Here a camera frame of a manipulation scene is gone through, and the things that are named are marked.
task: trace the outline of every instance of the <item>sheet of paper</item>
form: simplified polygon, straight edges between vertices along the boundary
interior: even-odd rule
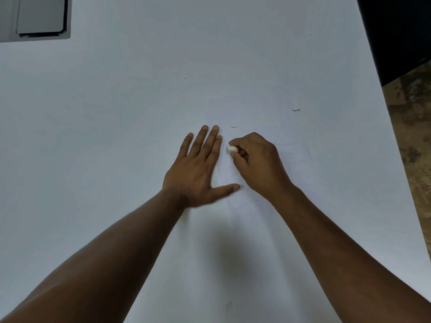
[[[259,222],[262,216],[269,215],[272,207],[240,176],[226,151],[230,140],[252,132],[259,133],[277,147],[283,166],[295,185],[313,184],[309,150],[294,125],[290,124],[292,117],[288,111],[282,111],[276,99],[262,99],[253,94],[221,98],[211,102],[205,117],[210,128],[219,125],[223,136],[217,163],[221,183],[242,185],[240,191],[227,198],[234,229],[241,227],[241,220]]]

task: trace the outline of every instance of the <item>person's right hand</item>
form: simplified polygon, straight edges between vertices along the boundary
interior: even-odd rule
[[[231,152],[235,167],[250,188],[267,200],[280,192],[291,190],[290,181],[278,156],[277,148],[257,133],[235,138],[229,142],[239,153]]]

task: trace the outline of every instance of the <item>skin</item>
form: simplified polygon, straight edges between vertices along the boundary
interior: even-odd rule
[[[239,190],[212,188],[221,136],[214,126],[185,138],[162,190],[102,232],[44,281],[2,323],[122,322],[187,207]],[[252,133],[230,141],[247,184],[276,208],[295,235],[343,322],[429,322],[431,304],[399,280],[316,208],[289,180],[277,149]]]

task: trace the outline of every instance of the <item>gray electronic device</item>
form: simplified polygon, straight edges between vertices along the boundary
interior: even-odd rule
[[[0,42],[70,38],[72,0],[0,0]]]

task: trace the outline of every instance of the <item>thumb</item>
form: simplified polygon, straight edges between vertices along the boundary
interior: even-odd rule
[[[237,183],[232,183],[230,185],[211,188],[211,191],[209,193],[210,201],[211,203],[222,199],[223,197],[227,197],[230,194],[233,194],[234,192],[237,192],[240,190],[241,186]]]
[[[231,152],[231,157],[234,160],[235,167],[242,175],[242,173],[247,169],[247,162],[245,158],[240,156],[237,152]]]

